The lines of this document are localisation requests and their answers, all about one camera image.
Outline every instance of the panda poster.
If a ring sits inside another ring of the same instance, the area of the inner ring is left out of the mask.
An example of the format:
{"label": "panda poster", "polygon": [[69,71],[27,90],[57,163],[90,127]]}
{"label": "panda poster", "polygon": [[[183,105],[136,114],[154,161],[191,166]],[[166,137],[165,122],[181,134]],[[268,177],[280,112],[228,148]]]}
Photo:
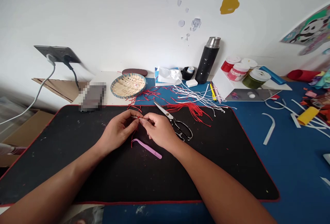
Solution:
{"label": "panda poster", "polygon": [[293,31],[287,34],[281,42],[305,45],[298,55],[306,55],[322,44],[330,41],[330,5],[322,8]]}

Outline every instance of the desk mat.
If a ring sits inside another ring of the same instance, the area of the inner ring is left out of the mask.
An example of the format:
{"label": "desk mat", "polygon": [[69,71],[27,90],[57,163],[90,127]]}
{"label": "desk mat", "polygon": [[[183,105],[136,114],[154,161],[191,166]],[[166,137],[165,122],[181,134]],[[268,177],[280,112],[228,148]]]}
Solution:
{"label": "desk mat", "polygon": [[[93,146],[108,122],[127,106],[107,106],[101,111],[81,113],[78,106],[64,106],[0,180],[0,204],[13,204],[74,161]],[[142,106],[142,113],[162,114],[156,106]],[[219,165],[257,199],[277,200],[279,192],[232,109],[225,113],[209,108],[196,122],[188,108],[173,116],[187,124],[194,137],[186,141]],[[160,153],[158,159],[131,137],[108,155],[87,179],[75,198],[77,203],[133,204],[200,202],[201,197],[184,167],[165,149],[147,137],[139,125],[134,135]]]}

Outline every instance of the power cord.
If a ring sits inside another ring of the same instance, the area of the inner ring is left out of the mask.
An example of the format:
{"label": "power cord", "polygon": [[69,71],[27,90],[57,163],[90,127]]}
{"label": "power cord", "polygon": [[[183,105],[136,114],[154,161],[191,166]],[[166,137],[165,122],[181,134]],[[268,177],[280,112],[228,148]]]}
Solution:
{"label": "power cord", "polygon": [[38,98],[38,96],[39,96],[39,94],[40,94],[40,91],[41,91],[41,88],[42,88],[42,86],[44,85],[44,83],[53,75],[53,73],[55,72],[55,61],[56,61],[56,58],[53,56],[53,55],[51,55],[51,54],[47,54],[47,60],[48,60],[48,62],[49,63],[51,63],[52,65],[53,65],[53,71],[52,71],[52,73],[50,74],[50,76],[48,76],[42,83],[41,83],[41,85],[40,85],[40,88],[39,88],[39,91],[38,91],[38,94],[36,95],[36,97],[34,98],[34,101],[32,102],[32,104],[25,110],[25,111],[23,111],[23,113],[21,113],[21,114],[19,114],[18,116],[15,116],[15,117],[13,117],[13,118],[10,118],[9,120],[7,120],[7,121],[4,121],[4,122],[2,122],[2,123],[0,123],[0,125],[1,124],[4,124],[4,123],[6,123],[6,122],[9,122],[9,121],[11,121],[11,120],[13,120],[13,119],[15,119],[15,118],[17,118],[17,117],[20,117],[21,115],[23,115],[23,114],[25,114],[33,105],[34,105],[34,103],[37,101],[37,98]]}
{"label": "power cord", "polygon": [[75,82],[76,82],[78,91],[80,91],[80,88],[78,85],[78,80],[77,80],[77,75],[76,75],[75,71],[73,70],[73,67],[71,67],[70,61],[71,61],[71,56],[69,56],[69,55],[63,56],[63,63],[73,72],[73,75],[75,76]]}

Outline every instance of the pink tweezers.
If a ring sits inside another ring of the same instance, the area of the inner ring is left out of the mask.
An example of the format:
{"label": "pink tweezers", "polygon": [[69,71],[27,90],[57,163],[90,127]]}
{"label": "pink tweezers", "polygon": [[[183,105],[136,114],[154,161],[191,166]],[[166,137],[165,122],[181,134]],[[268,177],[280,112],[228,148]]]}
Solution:
{"label": "pink tweezers", "polygon": [[156,156],[157,158],[161,159],[162,156],[157,153],[155,150],[153,150],[151,147],[149,147],[148,145],[144,144],[142,141],[140,141],[139,139],[134,139],[133,141],[137,141],[138,143],[140,143],[141,146],[143,146],[146,150],[148,150],[150,153],[152,153],[154,156]]}

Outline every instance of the wicker basket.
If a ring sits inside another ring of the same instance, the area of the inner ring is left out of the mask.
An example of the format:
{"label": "wicker basket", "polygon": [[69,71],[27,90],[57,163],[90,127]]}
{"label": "wicker basket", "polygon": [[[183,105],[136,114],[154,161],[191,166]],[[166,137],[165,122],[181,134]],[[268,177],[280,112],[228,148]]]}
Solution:
{"label": "wicker basket", "polygon": [[146,80],[141,74],[130,73],[116,78],[110,90],[117,98],[132,98],[139,95],[146,87]]}

